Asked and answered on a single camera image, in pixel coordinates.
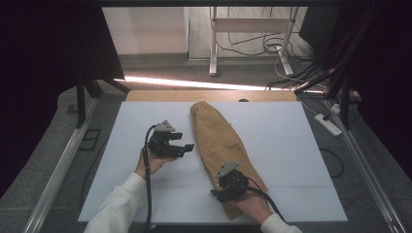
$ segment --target person's right hand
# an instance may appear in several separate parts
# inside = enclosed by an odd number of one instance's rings
[[[249,181],[249,186],[258,189],[257,185],[251,181]],[[272,215],[267,201],[257,193],[251,191],[246,191],[243,196],[228,203],[239,208],[243,214],[252,217],[260,225]]]

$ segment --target light strip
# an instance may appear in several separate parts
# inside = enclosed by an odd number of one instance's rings
[[[149,84],[162,84],[162,85],[187,86],[187,87],[203,87],[203,88],[213,88],[213,89],[235,89],[235,90],[264,90],[265,89],[264,86],[255,86],[255,85],[203,83],[203,82],[193,82],[193,81],[177,81],[177,80],[153,79],[153,78],[130,77],[130,76],[126,76],[124,77],[124,79],[127,82],[135,82],[135,83],[149,83]]]

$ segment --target white board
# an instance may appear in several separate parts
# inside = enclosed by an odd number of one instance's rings
[[[183,138],[195,143],[191,102],[124,102],[90,188],[79,221],[90,221],[114,186],[134,171],[149,127],[167,119]],[[231,123],[269,196],[287,222],[347,220],[298,102],[210,103]],[[229,220],[213,188],[197,147],[152,176],[153,224],[244,224],[241,216]],[[136,221],[146,220],[142,209]]]

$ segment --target person's left hand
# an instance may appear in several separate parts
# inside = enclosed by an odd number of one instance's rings
[[[157,170],[160,169],[163,166],[163,164],[178,159],[177,157],[158,157],[149,148],[148,158],[149,167],[151,169],[151,175],[157,172]],[[134,170],[134,173],[139,175],[141,178],[146,179],[146,169],[145,162],[143,160],[143,150],[140,150],[139,162],[137,163],[136,170]]]

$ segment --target white wall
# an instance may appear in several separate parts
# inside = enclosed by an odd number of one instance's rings
[[[118,54],[188,52],[188,8],[103,8]]]

